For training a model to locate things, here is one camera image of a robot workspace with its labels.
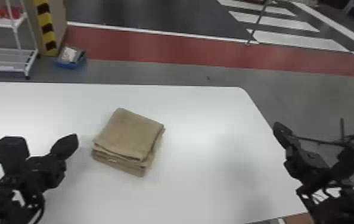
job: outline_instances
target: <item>yellow and black striped pole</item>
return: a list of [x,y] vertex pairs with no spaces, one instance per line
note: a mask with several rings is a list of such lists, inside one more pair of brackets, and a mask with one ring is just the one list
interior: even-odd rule
[[56,43],[55,31],[52,23],[51,10],[48,0],[34,0],[38,14],[38,24],[41,28],[42,42],[45,45],[47,56],[56,56],[58,45]]

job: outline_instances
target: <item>beige towel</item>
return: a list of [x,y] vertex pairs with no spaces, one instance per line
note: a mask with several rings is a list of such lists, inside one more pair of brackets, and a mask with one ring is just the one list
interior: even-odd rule
[[154,120],[118,108],[94,139],[94,159],[135,176],[143,176],[155,156],[155,144],[164,126]]

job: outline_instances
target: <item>stack of towels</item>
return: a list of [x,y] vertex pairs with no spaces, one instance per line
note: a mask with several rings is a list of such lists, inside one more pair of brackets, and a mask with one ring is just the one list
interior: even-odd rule
[[157,142],[163,132],[163,124],[118,108],[94,139],[92,157],[142,177],[152,164]]

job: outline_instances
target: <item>red floor stripe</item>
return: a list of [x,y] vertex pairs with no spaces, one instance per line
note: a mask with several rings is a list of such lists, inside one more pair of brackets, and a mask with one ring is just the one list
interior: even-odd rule
[[66,43],[88,58],[354,76],[354,55],[274,45],[69,26]]

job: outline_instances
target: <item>white table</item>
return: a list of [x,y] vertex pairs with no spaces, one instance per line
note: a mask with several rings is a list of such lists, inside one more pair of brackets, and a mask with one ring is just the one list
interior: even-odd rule
[[[166,127],[144,178],[89,156],[117,107]],[[80,148],[41,223],[243,224],[306,211],[284,149],[240,88],[0,83],[0,138],[23,136],[44,155],[74,132]]]

